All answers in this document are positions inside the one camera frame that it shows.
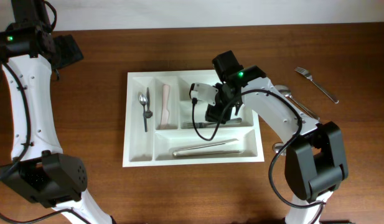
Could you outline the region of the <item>thin steel fork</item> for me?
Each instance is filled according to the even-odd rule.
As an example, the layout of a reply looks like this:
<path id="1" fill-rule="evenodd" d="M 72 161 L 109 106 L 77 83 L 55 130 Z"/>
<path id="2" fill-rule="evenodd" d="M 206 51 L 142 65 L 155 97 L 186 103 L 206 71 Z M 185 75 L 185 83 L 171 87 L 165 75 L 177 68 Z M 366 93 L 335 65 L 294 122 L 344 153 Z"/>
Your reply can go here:
<path id="1" fill-rule="evenodd" d="M 241 118 L 234 118 L 230 119 L 225 122 L 225 124 L 240 124 L 242 122 Z M 199 122 L 199 123 L 182 123 L 181 128 L 182 129 L 193 129 L 193 128 L 209 128 L 209 127 L 215 127 L 217 125 L 217 122 Z"/>

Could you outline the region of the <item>pink plastic knife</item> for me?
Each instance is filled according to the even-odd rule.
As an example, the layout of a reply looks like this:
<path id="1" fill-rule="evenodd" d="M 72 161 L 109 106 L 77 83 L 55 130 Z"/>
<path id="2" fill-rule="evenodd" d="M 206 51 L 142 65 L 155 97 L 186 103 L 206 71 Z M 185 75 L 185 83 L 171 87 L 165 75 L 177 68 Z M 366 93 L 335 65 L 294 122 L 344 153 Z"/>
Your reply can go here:
<path id="1" fill-rule="evenodd" d="M 162 116 L 161 116 L 161 123 L 160 123 L 160 129 L 165 129 L 169 120 L 169 110 L 168 110 L 168 102 L 169 102 L 169 93 L 170 93 L 170 86 L 169 85 L 163 85 L 162 88 Z"/>

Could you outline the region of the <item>small steel teaspoon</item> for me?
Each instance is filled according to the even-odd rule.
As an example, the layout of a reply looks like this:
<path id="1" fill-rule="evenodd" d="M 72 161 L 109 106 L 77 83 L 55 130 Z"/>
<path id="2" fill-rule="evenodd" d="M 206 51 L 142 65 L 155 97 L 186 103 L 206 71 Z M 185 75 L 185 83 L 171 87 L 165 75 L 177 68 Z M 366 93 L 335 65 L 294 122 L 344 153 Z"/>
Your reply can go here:
<path id="1" fill-rule="evenodd" d="M 146 106 L 148 103 L 148 98 L 145 94 L 140 93 L 138 96 L 138 101 L 143 107 L 144 131 L 147 133 L 148 132 L 148 122 L 147 122 L 147 117 L 146 117 Z"/>

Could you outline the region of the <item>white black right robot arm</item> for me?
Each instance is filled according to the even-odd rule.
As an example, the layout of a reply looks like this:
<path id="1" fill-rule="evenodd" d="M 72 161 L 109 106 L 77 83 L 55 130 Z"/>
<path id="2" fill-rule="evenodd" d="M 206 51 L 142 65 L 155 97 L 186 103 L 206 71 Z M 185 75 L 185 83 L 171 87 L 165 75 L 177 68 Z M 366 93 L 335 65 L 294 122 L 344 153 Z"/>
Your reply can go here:
<path id="1" fill-rule="evenodd" d="M 274 185 L 274 165 L 285 153 L 284 174 L 293 199 L 274 191 L 291 208 L 284 222 L 318 223 L 326 202 L 349 174 L 340 128 L 304 114 L 280 94 L 264 71 L 256 65 L 244 68 L 231 50 L 216 56 L 212 65 L 220 81 L 204 98 L 205 120 L 226 123 L 242 105 L 255 111 L 283 142 L 269 165 L 268 178 Z"/>

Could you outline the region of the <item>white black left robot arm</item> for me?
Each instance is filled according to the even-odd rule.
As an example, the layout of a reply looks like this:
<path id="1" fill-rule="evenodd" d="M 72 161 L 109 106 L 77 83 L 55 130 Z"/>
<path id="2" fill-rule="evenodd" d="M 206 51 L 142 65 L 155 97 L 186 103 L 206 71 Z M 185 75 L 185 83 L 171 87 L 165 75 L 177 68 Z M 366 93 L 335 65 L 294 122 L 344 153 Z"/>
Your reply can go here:
<path id="1" fill-rule="evenodd" d="M 82 160 L 63 153 L 54 126 L 51 76 L 83 54 L 71 35 L 52 35 L 57 11 L 51 3 L 11 5 L 15 21 L 0 32 L 0 64 L 10 91 L 14 141 L 0 182 L 72 223 L 113 223 L 87 189 Z"/>

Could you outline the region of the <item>steel spoon under right arm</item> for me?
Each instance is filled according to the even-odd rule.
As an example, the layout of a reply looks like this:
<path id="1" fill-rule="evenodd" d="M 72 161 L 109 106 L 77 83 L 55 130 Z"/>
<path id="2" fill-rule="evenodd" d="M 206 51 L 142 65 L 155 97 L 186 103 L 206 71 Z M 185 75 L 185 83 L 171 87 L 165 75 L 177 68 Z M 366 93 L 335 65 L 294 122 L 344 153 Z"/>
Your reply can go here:
<path id="1" fill-rule="evenodd" d="M 278 154 L 279 152 L 281 156 L 286 156 L 286 148 L 283 143 L 277 142 L 272 145 L 272 150 L 275 154 Z"/>

